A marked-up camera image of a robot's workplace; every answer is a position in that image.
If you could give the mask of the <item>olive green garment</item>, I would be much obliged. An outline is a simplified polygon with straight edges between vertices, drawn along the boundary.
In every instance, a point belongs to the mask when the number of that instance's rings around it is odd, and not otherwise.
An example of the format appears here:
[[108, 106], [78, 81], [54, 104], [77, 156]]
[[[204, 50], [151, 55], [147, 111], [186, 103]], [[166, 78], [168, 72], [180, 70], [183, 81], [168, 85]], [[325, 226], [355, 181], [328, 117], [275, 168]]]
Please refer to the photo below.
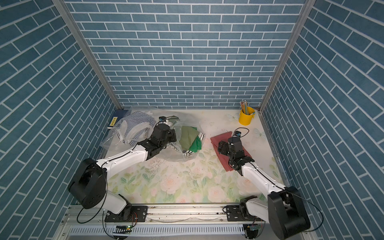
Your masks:
[[195, 140], [195, 138], [200, 133], [197, 129], [190, 126], [182, 126], [181, 128], [181, 138], [179, 140], [179, 143], [182, 147], [183, 151], [186, 151], [191, 146], [192, 142]]

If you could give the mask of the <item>dark blue book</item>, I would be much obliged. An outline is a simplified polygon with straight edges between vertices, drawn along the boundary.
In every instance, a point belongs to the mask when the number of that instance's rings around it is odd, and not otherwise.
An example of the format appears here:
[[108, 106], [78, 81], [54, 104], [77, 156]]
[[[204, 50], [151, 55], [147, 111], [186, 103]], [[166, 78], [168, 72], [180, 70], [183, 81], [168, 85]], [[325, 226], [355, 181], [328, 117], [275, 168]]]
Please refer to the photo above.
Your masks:
[[115, 110], [108, 122], [107, 129], [112, 129], [116, 123], [125, 117], [128, 113], [129, 110]]

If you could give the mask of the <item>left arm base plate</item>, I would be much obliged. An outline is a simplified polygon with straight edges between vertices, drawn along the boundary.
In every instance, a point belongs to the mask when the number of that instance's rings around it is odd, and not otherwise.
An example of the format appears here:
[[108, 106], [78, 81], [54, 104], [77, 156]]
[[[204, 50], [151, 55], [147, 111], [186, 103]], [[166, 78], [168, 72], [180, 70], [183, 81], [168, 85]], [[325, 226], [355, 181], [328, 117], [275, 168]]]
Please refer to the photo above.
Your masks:
[[108, 211], [105, 217], [106, 223], [143, 223], [146, 220], [148, 206], [125, 207], [121, 213], [113, 214]]

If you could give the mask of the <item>clear bag with striped clothes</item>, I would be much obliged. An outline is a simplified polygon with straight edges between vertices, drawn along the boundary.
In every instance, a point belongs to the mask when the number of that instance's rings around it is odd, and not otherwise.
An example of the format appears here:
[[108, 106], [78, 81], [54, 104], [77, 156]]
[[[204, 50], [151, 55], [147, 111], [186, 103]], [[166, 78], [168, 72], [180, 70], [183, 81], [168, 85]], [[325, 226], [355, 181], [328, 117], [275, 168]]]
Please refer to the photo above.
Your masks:
[[110, 151], [125, 151], [149, 137], [157, 121], [151, 110], [128, 108], [129, 113], [120, 119], [101, 141], [100, 146]]

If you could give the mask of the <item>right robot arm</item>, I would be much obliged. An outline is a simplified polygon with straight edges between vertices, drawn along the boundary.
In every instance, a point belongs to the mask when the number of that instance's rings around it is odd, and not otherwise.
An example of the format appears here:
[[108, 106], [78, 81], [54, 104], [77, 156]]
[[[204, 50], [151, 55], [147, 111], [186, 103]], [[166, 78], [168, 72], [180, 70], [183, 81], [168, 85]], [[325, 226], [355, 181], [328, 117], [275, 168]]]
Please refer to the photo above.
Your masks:
[[219, 142], [218, 152], [229, 157], [229, 166], [254, 184], [267, 199], [266, 203], [256, 196], [242, 199], [238, 210], [244, 220], [265, 221], [280, 240], [311, 227], [299, 191], [295, 187], [286, 187], [267, 175], [254, 159], [245, 154], [240, 137], [234, 136], [226, 142]]

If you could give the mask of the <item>bright green garment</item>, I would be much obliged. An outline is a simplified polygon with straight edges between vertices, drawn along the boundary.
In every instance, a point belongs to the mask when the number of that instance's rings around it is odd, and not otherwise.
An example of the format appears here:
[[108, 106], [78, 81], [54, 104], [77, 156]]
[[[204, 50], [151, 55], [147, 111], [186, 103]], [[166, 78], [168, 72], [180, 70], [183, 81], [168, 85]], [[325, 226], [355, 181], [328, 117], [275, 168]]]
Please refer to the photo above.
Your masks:
[[191, 144], [189, 151], [196, 153], [202, 149], [202, 140], [200, 137], [196, 137], [193, 143]]

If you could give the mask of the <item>aluminium rail frame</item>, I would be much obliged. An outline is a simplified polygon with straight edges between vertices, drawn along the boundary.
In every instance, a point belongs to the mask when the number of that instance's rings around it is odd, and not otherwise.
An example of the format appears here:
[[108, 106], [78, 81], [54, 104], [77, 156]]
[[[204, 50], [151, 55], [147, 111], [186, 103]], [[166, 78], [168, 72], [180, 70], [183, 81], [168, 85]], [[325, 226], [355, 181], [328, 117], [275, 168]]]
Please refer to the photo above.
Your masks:
[[279, 240], [277, 224], [268, 222], [267, 209], [256, 217], [244, 217], [239, 204], [149, 204], [133, 205], [127, 220], [110, 212], [81, 213], [70, 206], [55, 240], [185, 239], [187, 237]]

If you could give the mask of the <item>coloured pencils bundle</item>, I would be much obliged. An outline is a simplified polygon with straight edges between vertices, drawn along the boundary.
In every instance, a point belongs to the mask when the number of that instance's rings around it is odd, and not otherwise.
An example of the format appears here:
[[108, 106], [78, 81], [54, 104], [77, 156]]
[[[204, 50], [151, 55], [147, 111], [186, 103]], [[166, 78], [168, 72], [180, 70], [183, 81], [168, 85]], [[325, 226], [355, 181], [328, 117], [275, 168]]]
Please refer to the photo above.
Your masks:
[[245, 115], [249, 115], [248, 102], [246, 100], [242, 100], [240, 104], [241, 104], [242, 113]]

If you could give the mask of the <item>striped black white garment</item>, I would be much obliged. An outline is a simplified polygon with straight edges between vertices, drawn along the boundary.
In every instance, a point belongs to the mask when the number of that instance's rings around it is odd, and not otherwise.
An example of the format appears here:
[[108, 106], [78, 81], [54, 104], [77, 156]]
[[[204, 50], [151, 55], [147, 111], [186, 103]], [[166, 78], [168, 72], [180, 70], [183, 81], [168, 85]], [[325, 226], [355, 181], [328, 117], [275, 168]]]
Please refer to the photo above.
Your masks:
[[[204, 135], [203, 133], [200, 133], [200, 134], [198, 134], [197, 137], [200, 137], [200, 138], [201, 138], [201, 140], [202, 140], [202, 146], [203, 146], [203, 140], [204, 140], [204, 138], [205, 138], [205, 135]], [[184, 156], [189, 157], [189, 156], [191, 156], [191, 155], [194, 154], [194, 153], [191, 152], [191, 151], [189, 151], [189, 149], [188, 149], [188, 150], [186, 150], [186, 151], [183, 151], [183, 154], [184, 154]]]

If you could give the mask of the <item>yellow pencil cup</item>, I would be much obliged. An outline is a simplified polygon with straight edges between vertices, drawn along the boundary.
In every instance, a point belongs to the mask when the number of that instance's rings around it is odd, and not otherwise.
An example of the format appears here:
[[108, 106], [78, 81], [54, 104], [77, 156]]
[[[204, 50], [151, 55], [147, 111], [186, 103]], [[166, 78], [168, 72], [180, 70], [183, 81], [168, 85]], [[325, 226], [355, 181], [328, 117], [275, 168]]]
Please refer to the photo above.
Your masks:
[[252, 119], [254, 118], [256, 112], [251, 107], [246, 107], [244, 110], [241, 110], [239, 114], [239, 123], [243, 126], [248, 126]]

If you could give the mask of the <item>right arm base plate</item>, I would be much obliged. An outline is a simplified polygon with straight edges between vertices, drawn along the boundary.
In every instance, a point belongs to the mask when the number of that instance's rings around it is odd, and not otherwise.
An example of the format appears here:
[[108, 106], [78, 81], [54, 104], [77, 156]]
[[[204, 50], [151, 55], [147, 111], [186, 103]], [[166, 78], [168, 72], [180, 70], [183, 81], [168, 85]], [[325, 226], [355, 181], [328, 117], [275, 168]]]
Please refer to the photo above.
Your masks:
[[252, 216], [245, 205], [227, 205], [222, 208], [227, 216], [228, 222], [241, 222], [241, 221], [263, 221], [261, 218]]

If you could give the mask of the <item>clear vacuum bag with valve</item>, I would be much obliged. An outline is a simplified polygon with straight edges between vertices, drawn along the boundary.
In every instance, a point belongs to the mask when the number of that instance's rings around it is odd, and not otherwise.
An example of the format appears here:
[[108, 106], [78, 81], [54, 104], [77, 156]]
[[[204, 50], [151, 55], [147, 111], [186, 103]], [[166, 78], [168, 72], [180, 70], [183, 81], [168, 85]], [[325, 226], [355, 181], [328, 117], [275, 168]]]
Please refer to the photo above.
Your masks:
[[160, 110], [154, 113], [160, 123], [167, 124], [176, 133], [176, 141], [168, 143], [157, 158], [169, 162], [193, 160], [203, 148], [206, 138], [198, 117], [191, 112]]

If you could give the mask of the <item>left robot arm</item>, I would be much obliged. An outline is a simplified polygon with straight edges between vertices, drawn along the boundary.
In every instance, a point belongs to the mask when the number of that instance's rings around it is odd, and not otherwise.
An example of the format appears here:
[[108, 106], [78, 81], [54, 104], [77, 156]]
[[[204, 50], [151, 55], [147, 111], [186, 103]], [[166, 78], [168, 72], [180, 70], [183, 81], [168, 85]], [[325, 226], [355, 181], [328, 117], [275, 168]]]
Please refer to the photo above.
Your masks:
[[152, 135], [130, 150], [105, 159], [83, 160], [69, 185], [70, 194], [84, 209], [101, 208], [113, 214], [126, 213], [129, 201], [108, 189], [108, 180], [123, 170], [158, 155], [169, 143], [177, 140], [176, 132], [167, 124], [158, 124]]

